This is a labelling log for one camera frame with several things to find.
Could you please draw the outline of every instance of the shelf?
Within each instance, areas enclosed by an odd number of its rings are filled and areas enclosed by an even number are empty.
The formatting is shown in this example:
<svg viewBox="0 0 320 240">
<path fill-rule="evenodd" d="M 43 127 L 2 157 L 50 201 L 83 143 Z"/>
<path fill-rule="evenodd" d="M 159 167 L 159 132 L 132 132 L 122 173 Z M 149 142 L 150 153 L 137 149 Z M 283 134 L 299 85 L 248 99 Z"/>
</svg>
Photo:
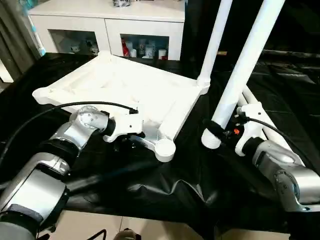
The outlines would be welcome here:
<svg viewBox="0 0 320 240">
<path fill-rule="evenodd" d="M 114 7 L 112 0 L 50 0 L 29 14 L 184 23 L 185 2 L 133 0 L 128 7 Z"/>
</svg>

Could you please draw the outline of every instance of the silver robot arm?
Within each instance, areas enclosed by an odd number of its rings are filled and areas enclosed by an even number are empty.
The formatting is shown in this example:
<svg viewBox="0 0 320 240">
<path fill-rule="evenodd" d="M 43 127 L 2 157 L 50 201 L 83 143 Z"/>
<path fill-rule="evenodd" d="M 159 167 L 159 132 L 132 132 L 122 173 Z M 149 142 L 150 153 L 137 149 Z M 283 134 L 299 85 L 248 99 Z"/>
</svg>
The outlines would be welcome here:
<svg viewBox="0 0 320 240">
<path fill-rule="evenodd" d="M 261 103 L 238 107 L 235 123 L 227 129 L 205 120 L 205 127 L 239 156 L 246 156 L 270 181 L 287 215 L 290 239 L 319 239 L 320 176 L 305 167 L 293 151 L 271 140 L 260 138 L 266 114 Z"/>
<path fill-rule="evenodd" d="M 69 122 L 39 146 L 38 153 L 2 193 L 0 240 L 34 240 L 37 231 L 54 225 L 69 198 L 69 190 L 61 179 L 68 174 L 91 135 L 100 132 L 110 136 L 108 142 L 112 142 L 120 135 L 139 134 L 143 121 L 137 118 L 134 122 L 116 124 L 108 113 L 93 106 L 84 106 L 73 113 Z"/>
</svg>

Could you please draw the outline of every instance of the glass cabinet door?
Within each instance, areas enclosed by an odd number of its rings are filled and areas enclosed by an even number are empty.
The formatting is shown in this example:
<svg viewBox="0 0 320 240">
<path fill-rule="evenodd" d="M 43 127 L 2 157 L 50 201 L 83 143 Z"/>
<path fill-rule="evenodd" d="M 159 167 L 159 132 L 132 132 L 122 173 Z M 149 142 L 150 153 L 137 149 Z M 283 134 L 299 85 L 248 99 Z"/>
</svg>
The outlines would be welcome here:
<svg viewBox="0 0 320 240">
<path fill-rule="evenodd" d="M 169 37 L 120 34 L 123 56 L 144 59 L 168 59 Z"/>
<path fill-rule="evenodd" d="M 105 26 L 113 55 L 180 60 L 182 22 L 106 19 Z"/>
<path fill-rule="evenodd" d="M 59 53 L 98 55 L 95 32 L 49 29 Z"/>
<path fill-rule="evenodd" d="M 47 53 L 97 55 L 108 50 L 103 18 L 31 15 L 32 23 Z"/>
</svg>

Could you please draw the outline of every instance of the tiled floor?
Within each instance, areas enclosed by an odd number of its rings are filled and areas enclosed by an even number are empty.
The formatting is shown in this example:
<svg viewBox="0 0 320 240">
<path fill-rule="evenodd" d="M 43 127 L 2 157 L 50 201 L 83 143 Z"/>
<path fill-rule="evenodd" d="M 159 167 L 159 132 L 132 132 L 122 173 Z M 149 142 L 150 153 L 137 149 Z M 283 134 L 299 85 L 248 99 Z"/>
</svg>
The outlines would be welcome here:
<svg viewBox="0 0 320 240">
<path fill-rule="evenodd" d="M 147 220 L 126 216 L 65 211 L 50 240 L 87 240 L 102 229 L 107 240 L 126 228 L 140 234 L 142 240 L 203 240 L 183 223 Z M 217 240 L 288 240 L 288 234 L 232 229 Z"/>
</svg>

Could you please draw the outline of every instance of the black tablecloth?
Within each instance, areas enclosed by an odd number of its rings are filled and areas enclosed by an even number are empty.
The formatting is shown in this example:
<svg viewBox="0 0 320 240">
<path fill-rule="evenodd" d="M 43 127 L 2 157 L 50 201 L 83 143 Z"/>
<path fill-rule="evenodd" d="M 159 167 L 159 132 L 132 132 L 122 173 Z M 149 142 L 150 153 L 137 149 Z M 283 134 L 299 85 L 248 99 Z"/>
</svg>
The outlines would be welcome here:
<svg viewBox="0 0 320 240">
<path fill-rule="evenodd" d="M 32 97 L 80 67 L 92 57 L 47 53 L 21 79 L 0 94 L 2 147 L 16 127 L 49 108 Z M 191 67 L 177 61 L 136 59 L 144 64 L 195 78 Z M 317 138 L 320 110 L 317 74 L 292 73 L 284 67 L 258 65 L 248 83 L 276 126 L 292 137 L 320 173 Z M 214 225 L 286 231 L 283 212 L 269 184 L 232 149 L 206 149 L 201 144 L 202 121 L 211 118 L 230 72 L 214 72 L 208 94 L 199 98 L 175 140 L 169 163 L 128 141 L 105 143 L 93 136 L 66 180 L 72 191 L 67 209 L 184 222 L 210 238 Z M 60 110 L 30 123 L 15 139 L 1 166 L 0 182 L 12 179 L 35 152 L 69 118 Z"/>
</svg>

